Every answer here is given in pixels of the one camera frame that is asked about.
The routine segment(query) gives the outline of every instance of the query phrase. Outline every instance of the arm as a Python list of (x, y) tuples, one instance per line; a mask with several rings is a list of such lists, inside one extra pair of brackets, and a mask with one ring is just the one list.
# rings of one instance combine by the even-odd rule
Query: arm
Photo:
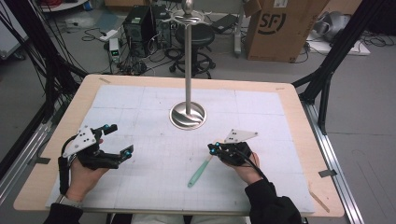
[[(260, 167), (256, 153), (250, 160)], [(231, 166), (248, 186), (245, 193), (250, 200), (250, 221), (252, 224), (301, 224), (301, 216), (294, 203), (288, 197), (277, 197), (274, 185), (262, 178), (247, 163), (241, 166)]]
[[(83, 167), (79, 160), (75, 158), (71, 165), (70, 187), (64, 196), (72, 202), (81, 203), (87, 193), (96, 186), (99, 179), (107, 170), (103, 168), (91, 170)], [(81, 208), (53, 203), (44, 224), (78, 224), (82, 213)]]

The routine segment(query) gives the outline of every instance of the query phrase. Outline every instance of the metal pole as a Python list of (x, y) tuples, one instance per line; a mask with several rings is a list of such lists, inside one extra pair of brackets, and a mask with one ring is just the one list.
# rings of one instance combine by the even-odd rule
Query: metal pole
[(191, 25), (184, 27), (184, 57), (186, 77), (186, 114), (191, 114)]

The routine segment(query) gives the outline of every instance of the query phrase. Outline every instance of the person's left hand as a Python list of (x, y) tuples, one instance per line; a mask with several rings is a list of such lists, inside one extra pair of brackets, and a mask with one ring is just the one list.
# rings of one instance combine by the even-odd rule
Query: person's left hand
[(107, 171), (107, 168), (92, 170), (84, 167), (78, 158), (75, 158), (71, 164), (71, 181), (65, 195), (66, 198), (75, 202), (82, 202), (87, 193), (96, 186), (99, 179)]

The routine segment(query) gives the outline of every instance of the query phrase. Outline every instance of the chair seat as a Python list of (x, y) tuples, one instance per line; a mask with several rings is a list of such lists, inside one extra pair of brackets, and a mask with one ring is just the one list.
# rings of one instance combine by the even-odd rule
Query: chair seat
[[(184, 44), (184, 26), (177, 28), (175, 36), (180, 44)], [(215, 33), (210, 26), (202, 23), (191, 26), (191, 46), (193, 48), (208, 46), (213, 40), (215, 40)]]

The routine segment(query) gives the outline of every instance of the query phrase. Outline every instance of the power strip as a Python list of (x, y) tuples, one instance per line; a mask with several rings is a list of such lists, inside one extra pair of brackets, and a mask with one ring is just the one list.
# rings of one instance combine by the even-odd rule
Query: power strip
[(118, 31), (116, 30), (111, 30), (109, 32), (106, 33), (106, 35), (102, 35), (101, 37), (99, 37), (101, 40), (107, 41), (109, 38), (111, 38), (111, 36), (115, 35)]

